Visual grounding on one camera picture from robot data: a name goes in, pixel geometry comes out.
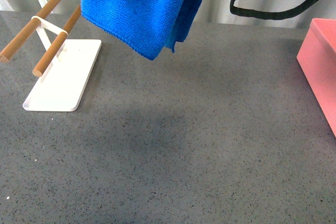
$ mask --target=white rectangular base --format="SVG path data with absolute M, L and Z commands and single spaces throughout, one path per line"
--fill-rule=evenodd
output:
M 97 39 L 67 39 L 57 59 L 40 77 L 23 108 L 28 111 L 77 109 L 101 47 Z

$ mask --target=black strap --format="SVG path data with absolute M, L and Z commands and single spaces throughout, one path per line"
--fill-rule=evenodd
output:
M 298 5 L 297 7 L 286 10 L 283 12 L 278 13 L 269 13 L 269 12 L 261 12 L 258 10 L 253 9 L 243 9 L 234 6 L 236 0 L 231 0 L 230 2 L 230 11 L 232 14 L 243 16 L 243 17 L 253 17 L 259 19 L 273 19 L 273 20 L 282 20 L 286 18 L 293 18 L 298 16 L 299 14 L 303 13 L 307 10 L 310 6 L 315 4 L 318 0 L 306 0 L 302 4 Z

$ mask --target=drying rack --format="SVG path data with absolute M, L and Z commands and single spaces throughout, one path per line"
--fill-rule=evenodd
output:
M 27 111 L 76 110 L 101 47 L 98 39 L 66 39 L 81 15 L 80 6 L 63 29 L 45 20 L 60 1 L 50 0 L 0 53 L 0 62 L 9 63 L 35 30 L 46 49 L 33 69 L 39 78 L 23 103 Z M 46 29 L 57 34 L 52 43 Z

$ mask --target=blue microfiber towel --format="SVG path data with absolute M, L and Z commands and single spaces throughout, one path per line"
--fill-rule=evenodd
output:
M 202 0 L 82 0 L 82 15 L 154 60 L 183 42 Z

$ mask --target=countertop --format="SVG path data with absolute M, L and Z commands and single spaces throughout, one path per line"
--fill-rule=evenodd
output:
M 0 12 L 1 49 L 33 15 Z M 194 23 L 149 61 L 81 17 L 69 38 L 102 47 L 78 109 L 29 112 L 34 33 L 0 65 L 1 223 L 336 223 L 306 33 Z

